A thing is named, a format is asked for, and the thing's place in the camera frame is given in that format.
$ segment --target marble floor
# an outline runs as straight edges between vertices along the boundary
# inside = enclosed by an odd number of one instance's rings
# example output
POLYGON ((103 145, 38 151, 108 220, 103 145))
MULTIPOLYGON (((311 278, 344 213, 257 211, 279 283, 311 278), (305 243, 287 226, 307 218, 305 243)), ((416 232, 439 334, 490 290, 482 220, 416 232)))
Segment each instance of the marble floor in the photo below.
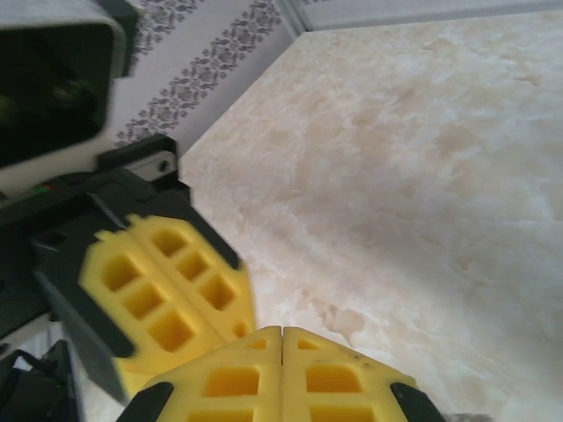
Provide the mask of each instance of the marble floor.
POLYGON ((562 28, 551 11, 303 35, 182 159, 260 326, 394 366, 447 413, 559 421, 562 28))

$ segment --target floral border pattern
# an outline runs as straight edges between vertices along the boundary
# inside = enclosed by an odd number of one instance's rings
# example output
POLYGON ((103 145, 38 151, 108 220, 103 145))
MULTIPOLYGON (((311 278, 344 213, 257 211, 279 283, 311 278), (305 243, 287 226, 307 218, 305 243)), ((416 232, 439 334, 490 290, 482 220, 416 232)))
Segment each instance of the floral border pattern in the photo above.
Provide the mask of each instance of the floral border pattern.
POLYGON ((255 0, 117 134, 116 146, 168 134, 281 23, 274 0, 255 0))
POLYGON ((206 0, 141 0, 144 14, 137 25, 133 64, 141 55, 148 55, 155 44, 170 35, 177 24, 194 13, 206 0))

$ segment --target patterned wallpaper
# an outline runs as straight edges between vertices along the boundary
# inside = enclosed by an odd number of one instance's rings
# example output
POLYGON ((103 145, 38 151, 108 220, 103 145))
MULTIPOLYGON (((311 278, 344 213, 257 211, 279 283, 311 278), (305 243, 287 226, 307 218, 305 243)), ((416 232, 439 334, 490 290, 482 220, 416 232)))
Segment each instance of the patterned wallpaper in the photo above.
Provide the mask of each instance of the patterned wallpaper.
POLYGON ((134 76, 118 82, 115 96, 110 133, 117 146, 164 133, 186 150, 291 44, 274 0, 230 2, 224 7, 223 0, 141 1, 145 13, 134 76), (221 25, 225 18, 230 23, 221 25), (216 35, 202 36, 202 25, 216 35), (187 49, 183 40, 188 39, 200 47, 187 49), (170 61, 163 63, 168 55, 170 61), (157 84, 163 74, 170 75, 168 81, 157 84), (199 116, 205 112, 208 124, 193 116, 196 109, 199 116))

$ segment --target white wall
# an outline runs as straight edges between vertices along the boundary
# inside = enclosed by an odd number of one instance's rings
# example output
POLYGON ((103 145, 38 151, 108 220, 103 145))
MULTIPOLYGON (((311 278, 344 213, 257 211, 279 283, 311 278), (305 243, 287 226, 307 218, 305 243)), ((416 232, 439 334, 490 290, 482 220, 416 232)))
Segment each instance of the white wall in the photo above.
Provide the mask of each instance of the white wall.
POLYGON ((563 7, 563 0, 296 0, 296 3, 303 7, 316 30, 563 7))

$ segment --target square hole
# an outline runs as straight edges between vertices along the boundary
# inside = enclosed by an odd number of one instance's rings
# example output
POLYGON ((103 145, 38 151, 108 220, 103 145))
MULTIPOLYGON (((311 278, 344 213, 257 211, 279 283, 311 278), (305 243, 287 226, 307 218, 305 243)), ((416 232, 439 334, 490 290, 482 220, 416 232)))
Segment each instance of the square hole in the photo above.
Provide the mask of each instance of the square hole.
POLYGON ((235 298, 234 292, 220 276, 215 276, 208 280, 202 288, 200 295, 217 310, 223 310, 235 298))
POLYGON ((301 350, 317 350, 319 347, 314 343, 311 343, 309 340, 305 340, 301 338, 297 343, 297 347, 301 350))
POLYGON ((186 240, 173 230, 161 230, 152 237, 152 243, 167 257, 184 248, 186 240))
POLYGON ((141 276, 141 271, 126 255, 110 260, 103 269, 102 280, 111 291, 125 287, 141 276))
POLYGON ((208 378, 204 397, 256 396, 260 374, 255 367, 220 367, 208 378))
POLYGON ((151 284, 132 294, 123 304, 137 319, 146 317, 164 299, 151 284))
POLYGON ((311 422, 376 422, 369 407, 311 407, 311 422))
POLYGON ((266 344, 267 344, 266 339, 261 338, 260 340, 256 340, 255 342, 245 347, 245 349, 265 349, 266 344))
POLYGON ((176 268, 186 279, 192 281, 205 272, 208 265, 198 253, 193 253, 181 259, 176 268))
POLYGON ((354 371, 343 365, 311 365, 305 371, 310 393, 360 393, 362 387, 354 371))
POLYGON ((149 334, 167 352, 176 352, 194 336, 177 312, 171 312, 156 321, 149 328, 149 334))
POLYGON ((232 411, 195 411, 187 422, 252 422, 252 409, 232 411))
POLYGON ((232 332, 234 332, 235 336, 237 336, 238 338, 242 338, 246 334, 248 334, 248 330, 246 329, 246 325, 244 323, 238 323, 237 325, 235 325, 235 327, 232 329, 232 332))

